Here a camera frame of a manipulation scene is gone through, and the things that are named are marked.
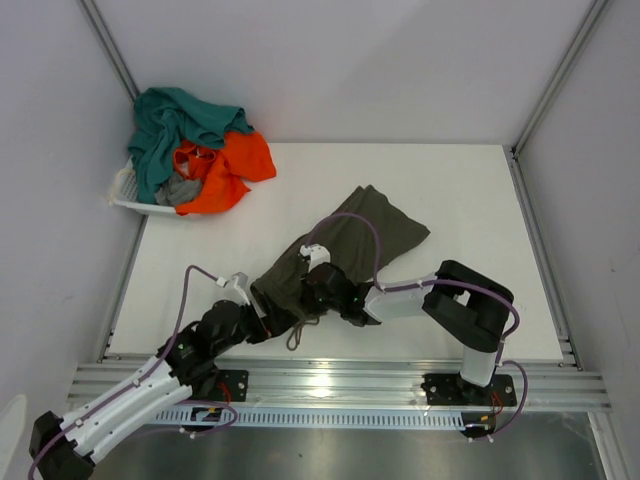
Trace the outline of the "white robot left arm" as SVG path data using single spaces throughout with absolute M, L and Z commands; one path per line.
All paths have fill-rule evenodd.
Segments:
M 252 304 L 218 301 L 199 321 L 176 328 L 156 355 L 111 390 L 63 416 L 41 415 L 32 429 L 28 477 L 88 479 L 115 446 L 175 405 L 226 410 L 230 419 L 220 426 L 233 425 L 238 412 L 215 361 L 260 326 Z

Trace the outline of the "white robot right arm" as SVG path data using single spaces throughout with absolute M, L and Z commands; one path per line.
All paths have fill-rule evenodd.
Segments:
M 442 262 L 432 275 L 381 286 L 355 283 L 336 265 L 322 263 L 301 284 L 305 309 L 316 315 L 334 311 L 358 327 L 409 317 L 434 320 L 463 345 L 456 389 L 472 404 L 492 392 L 507 321 L 519 324 L 509 289 L 454 260 Z

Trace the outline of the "olive green shorts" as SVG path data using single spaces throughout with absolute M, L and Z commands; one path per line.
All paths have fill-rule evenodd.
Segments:
M 313 234 L 296 239 L 250 287 L 264 313 L 261 320 L 271 338 L 283 335 L 302 321 L 319 317 L 307 313 L 301 303 L 301 278 L 307 264 L 299 255 L 306 239 L 326 247 L 331 262 L 355 282 L 366 282 L 374 273 L 375 241 L 380 241 L 379 266 L 384 267 L 420 245 L 430 230 L 411 219 L 373 186 L 357 187 Z

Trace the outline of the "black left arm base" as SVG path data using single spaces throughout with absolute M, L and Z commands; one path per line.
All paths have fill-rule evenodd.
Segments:
M 249 377 L 247 370 L 216 370 L 202 384 L 194 397 L 201 400 L 224 403 L 245 402 L 249 387 Z

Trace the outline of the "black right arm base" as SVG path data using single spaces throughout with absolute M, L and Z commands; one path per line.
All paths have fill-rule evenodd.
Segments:
M 515 407 L 518 403 L 511 376 L 494 374 L 489 384 L 479 387 L 454 373 L 427 373 L 421 384 L 432 406 Z

